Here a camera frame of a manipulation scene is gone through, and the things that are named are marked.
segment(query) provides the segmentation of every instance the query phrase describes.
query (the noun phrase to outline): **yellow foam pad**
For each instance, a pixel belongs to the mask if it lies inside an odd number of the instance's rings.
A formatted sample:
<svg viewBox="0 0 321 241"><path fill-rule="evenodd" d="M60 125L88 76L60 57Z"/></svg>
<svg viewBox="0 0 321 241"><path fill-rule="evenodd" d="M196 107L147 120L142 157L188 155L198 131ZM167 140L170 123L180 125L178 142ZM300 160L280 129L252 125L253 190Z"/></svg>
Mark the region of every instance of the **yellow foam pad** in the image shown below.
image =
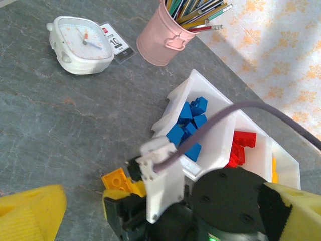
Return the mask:
<svg viewBox="0 0 321 241"><path fill-rule="evenodd" d="M50 185L0 198L0 240L53 241L67 200L61 185Z"/></svg>

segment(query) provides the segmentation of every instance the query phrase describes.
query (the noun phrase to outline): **gray cable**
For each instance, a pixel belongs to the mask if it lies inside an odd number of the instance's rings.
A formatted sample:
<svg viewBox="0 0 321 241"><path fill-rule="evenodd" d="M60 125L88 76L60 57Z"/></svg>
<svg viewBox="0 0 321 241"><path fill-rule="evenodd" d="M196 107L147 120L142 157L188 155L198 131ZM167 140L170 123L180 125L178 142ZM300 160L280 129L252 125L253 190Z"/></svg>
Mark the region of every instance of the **gray cable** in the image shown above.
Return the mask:
<svg viewBox="0 0 321 241"><path fill-rule="evenodd" d="M224 119L229 114L233 113L236 110L244 109L244 108L258 108L262 109L275 117L282 120L284 123L288 124L291 128L293 128L296 132L298 132L301 136L306 138L309 142L315 145L319 150L321 150L321 141L312 135L309 131L307 131L304 127L296 123L287 115L280 112L278 109L261 102L255 101L244 101L239 102L233 105L228 106L227 108L221 110L214 116L212 116L205 124L203 124L193 135L184 141L176 152L170 155L165 161L162 163L155 164L153 170L155 172L160 172L161 170L170 166L173 162L175 162L182 154L187 152L212 126L217 124L220 120Z"/></svg>

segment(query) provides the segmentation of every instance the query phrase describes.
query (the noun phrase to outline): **white plastic bin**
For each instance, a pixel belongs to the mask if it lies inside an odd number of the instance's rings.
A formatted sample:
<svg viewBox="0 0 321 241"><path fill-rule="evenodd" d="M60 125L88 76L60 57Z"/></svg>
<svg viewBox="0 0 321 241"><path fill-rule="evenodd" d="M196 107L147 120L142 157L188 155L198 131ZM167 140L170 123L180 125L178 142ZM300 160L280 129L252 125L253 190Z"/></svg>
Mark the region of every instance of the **white plastic bin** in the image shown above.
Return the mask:
<svg viewBox="0 0 321 241"><path fill-rule="evenodd" d="M162 118L151 128L155 131L154 137L165 136L177 122L184 103L190 103L200 96L208 101L205 113L208 119L232 104L194 69L188 79L168 95L170 101ZM223 119L200 139L202 149L196 163L186 156L181 158L185 175L195 181L208 171L224 167L229 162L234 130L257 133L256 147L245 148L246 163L242 165L244 169L271 182L273 153L277 162L279 183L300 189L298 162L240 110Z"/></svg>

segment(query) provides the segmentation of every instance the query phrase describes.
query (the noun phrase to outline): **price tag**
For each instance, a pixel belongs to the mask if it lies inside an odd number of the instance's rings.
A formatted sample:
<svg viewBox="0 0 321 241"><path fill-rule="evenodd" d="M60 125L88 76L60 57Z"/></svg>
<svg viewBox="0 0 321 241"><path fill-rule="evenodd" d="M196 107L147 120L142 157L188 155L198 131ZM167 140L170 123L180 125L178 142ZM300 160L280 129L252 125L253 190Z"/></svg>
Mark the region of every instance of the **price tag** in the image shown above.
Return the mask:
<svg viewBox="0 0 321 241"><path fill-rule="evenodd" d="M136 54L109 23L103 23L100 26L103 29L110 46L113 48L115 59L119 64L122 64Z"/></svg>

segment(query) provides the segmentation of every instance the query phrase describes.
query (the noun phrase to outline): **white plastic bracket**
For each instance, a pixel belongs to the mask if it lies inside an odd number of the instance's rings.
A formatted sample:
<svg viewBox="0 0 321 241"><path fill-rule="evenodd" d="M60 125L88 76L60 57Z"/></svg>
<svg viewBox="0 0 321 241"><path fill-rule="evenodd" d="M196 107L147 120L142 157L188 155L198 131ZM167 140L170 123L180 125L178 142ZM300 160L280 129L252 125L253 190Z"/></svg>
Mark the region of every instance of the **white plastic bracket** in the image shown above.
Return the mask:
<svg viewBox="0 0 321 241"><path fill-rule="evenodd" d="M154 164L161 163L176 151L167 137L152 139L140 151L143 156L136 161L147 193L146 219L153 224L169 206L183 199L185 178L180 161L158 173L152 169Z"/></svg>

